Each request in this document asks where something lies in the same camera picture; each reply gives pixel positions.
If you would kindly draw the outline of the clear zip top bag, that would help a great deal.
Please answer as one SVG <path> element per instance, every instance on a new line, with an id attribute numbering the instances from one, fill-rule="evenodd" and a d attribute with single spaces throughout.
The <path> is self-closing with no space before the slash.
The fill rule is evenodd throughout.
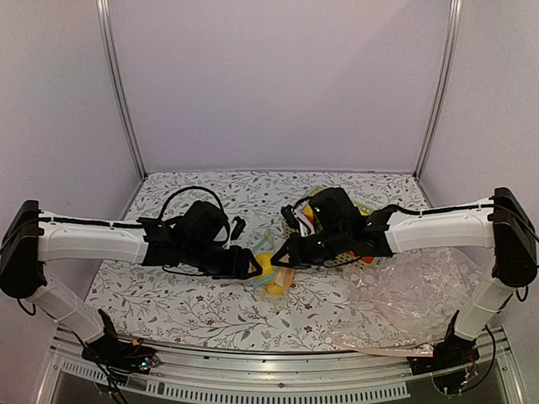
<path id="1" fill-rule="evenodd" d="M 271 263 L 274 250 L 273 233 L 266 230 L 260 241 L 252 248 L 256 261 L 262 267 L 262 274 L 254 277 L 253 290 L 266 300 L 278 301 L 287 297 L 294 278 L 294 270 L 274 266 Z"/>

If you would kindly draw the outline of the yellow lemon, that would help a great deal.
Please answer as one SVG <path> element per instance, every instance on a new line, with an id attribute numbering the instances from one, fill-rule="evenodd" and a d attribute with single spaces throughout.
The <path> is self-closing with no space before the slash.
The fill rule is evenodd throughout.
<path id="1" fill-rule="evenodd" d="M 275 275 L 275 268 L 271 265 L 271 252 L 262 252 L 256 258 L 263 267 L 263 273 L 257 277 L 257 280 L 272 278 Z"/>

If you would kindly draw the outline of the yellow mango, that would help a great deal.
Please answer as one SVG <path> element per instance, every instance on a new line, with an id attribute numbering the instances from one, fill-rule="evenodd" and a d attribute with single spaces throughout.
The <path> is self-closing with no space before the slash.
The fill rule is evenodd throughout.
<path id="1" fill-rule="evenodd" d="M 283 295 L 290 286 L 290 277 L 274 278 L 264 285 L 266 292 L 270 295 Z"/>

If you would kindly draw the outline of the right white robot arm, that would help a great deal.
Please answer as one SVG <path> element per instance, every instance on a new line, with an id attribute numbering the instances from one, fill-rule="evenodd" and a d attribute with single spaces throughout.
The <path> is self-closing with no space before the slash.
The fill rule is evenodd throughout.
<path id="1" fill-rule="evenodd" d="M 476 340 L 510 297 L 537 276 L 538 236 L 518 200 L 507 188 L 468 205 L 408 210 L 388 205 L 368 216 L 342 188 L 328 188 L 306 199 L 319 231 L 294 231 L 275 253 L 274 266 L 309 268 L 342 253 L 384 258 L 434 247 L 492 248 L 495 263 L 471 302 L 451 319 L 432 357 L 410 359 L 414 374 L 448 369 L 479 358 Z"/>

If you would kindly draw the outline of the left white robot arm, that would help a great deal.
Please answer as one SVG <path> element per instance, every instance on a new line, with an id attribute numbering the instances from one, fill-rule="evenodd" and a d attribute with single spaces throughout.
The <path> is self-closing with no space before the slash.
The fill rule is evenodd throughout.
<path id="1" fill-rule="evenodd" d="M 1 290 L 70 328 L 80 338 L 86 360 L 145 374 L 159 363 L 156 350 L 139 340 L 120 341 L 110 317 L 45 274 L 45 264 L 73 259 L 145 267 L 184 264 L 213 279 L 251 279 L 263 269 L 249 249 L 232 245 L 242 230 L 242 223 L 231 226 L 223 209 L 205 201 L 167 220 L 102 221 L 61 217 L 27 200 L 2 239 Z"/>

